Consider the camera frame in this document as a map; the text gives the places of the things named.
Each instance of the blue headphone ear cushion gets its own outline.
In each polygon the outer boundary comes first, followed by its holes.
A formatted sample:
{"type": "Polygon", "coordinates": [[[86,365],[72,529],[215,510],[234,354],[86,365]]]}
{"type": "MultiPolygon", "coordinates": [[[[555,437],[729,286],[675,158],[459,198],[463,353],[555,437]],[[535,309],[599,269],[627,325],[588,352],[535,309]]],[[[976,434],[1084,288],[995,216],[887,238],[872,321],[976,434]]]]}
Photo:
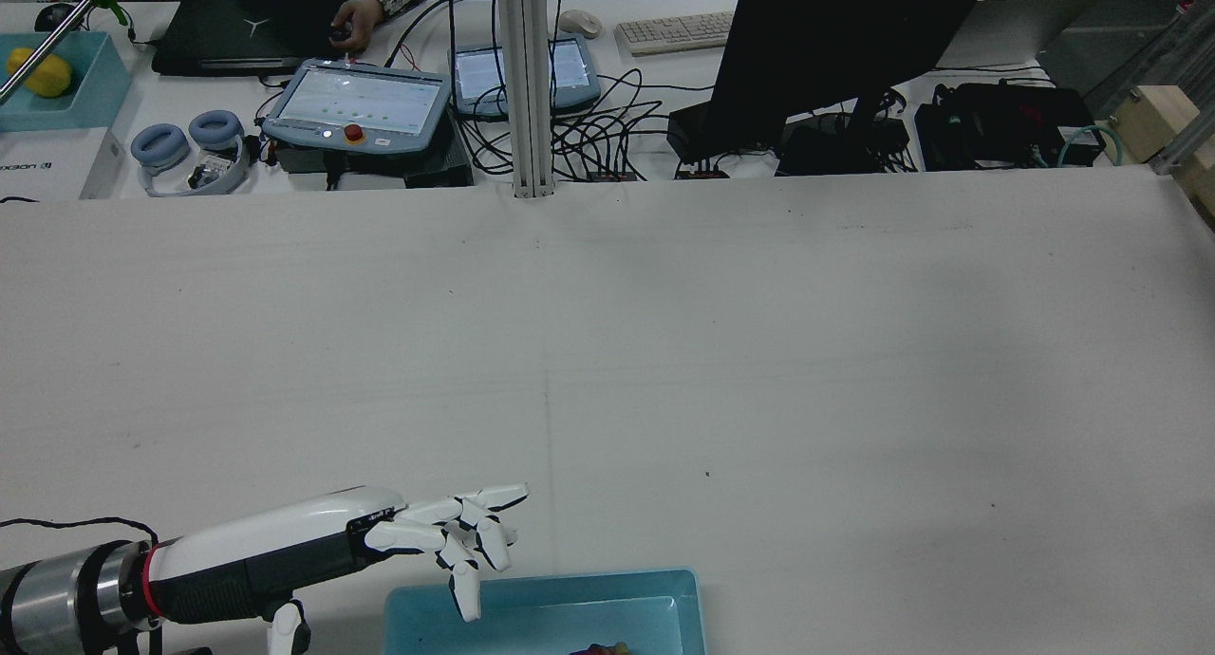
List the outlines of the blue headphone ear cushion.
{"type": "Polygon", "coordinates": [[[226,109],[204,111],[190,123],[190,136],[204,148],[230,145],[232,139],[243,135],[241,120],[226,109]]]}
{"type": "Polygon", "coordinates": [[[164,170],[190,152],[186,132],[174,124],[152,124],[131,141],[131,157],[143,166],[164,170]]]}

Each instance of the white mouse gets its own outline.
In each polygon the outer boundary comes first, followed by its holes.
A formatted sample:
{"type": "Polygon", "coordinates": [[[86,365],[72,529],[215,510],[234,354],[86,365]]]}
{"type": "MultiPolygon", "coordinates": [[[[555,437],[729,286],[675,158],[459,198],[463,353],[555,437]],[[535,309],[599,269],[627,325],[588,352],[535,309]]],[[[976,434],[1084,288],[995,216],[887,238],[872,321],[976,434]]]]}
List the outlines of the white mouse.
{"type": "Polygon", "coordinates": [[[565,33],[582,33],[583,36],[595,38],[603,33],[604,24],[589,11],[565,10],[556,18],[556,28],[565,33]]]}

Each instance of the white box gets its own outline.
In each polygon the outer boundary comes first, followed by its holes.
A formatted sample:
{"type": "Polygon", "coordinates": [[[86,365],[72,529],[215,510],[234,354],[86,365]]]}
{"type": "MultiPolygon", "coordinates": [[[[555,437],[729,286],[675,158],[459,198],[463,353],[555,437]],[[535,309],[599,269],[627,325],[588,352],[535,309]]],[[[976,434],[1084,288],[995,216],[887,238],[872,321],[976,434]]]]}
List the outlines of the white box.
{"type": "Polygon", "coordinates": [[[123,157],[108,128],[0,132],[0,199],[109,197],[123,157]]]}

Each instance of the computer mouse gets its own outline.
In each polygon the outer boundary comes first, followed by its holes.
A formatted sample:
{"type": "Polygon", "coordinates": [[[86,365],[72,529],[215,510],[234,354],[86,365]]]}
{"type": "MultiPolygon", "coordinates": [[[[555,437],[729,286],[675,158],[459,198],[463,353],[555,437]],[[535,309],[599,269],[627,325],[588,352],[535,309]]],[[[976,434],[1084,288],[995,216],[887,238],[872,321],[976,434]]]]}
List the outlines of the computer mouse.
{"type": "Polygon", "coordinates": [[[58,24],[68,18],[68,15],[72,15],[73,10],[75,6],[68,5],[68,2],[52,2],[52,5],[44,6],[43,11],[39,11],[38,18],[34,19],[35,32],[53,32],[58,24]]]}
{"type": "Polygon", "coordinates": [[[350,22],[341,24],[341,27],[329,27],[329,40],[334,41],[335,44],[350,40],[350,34],[351,34],[350,22]]]}
{"type": "Polygon", "coordinates": [[[604,24],[583,10],[565,10],[556,18],[556,28],[565,33],[582,33],[583,36],[595,38],[603,33],[604,24]]]}

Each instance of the green cable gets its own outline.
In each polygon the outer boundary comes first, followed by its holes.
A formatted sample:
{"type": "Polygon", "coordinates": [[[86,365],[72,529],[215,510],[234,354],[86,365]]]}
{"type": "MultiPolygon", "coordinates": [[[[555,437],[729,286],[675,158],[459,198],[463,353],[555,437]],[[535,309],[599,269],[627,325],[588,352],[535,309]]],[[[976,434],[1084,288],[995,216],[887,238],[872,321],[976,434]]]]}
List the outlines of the green cable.
{"type": "Polygon", "coordinates": [[[1076,132],[1072,132],[1072,136],[1069,136],[1067,142],[1063,143],[1063,149],[1059,149],[1059,160],[1058,163],[1055,163],[1056,169],[1063,168],[1063,158],[1067,157],[1067,149],[1069,148],[1069,146],[1072,146],[1073,141],[1075,141],[1078,136],[1081,136],[1084,135],[1084,132],[1089,131],[1102,131],[1106,132],[1107,136],[1111,136],[1111,139],[1114,141],[1114,149],[1118,149],[1118,158],[1114,159],[1114,166],[1123,165],[1123,139],[1118,136],[1118,132],[1111,131],[1109,128],[1098,126],[1098,124],[1092,124],[1092,126],[1080,128],[1079,130],[1076,130],[1076,132]]]}

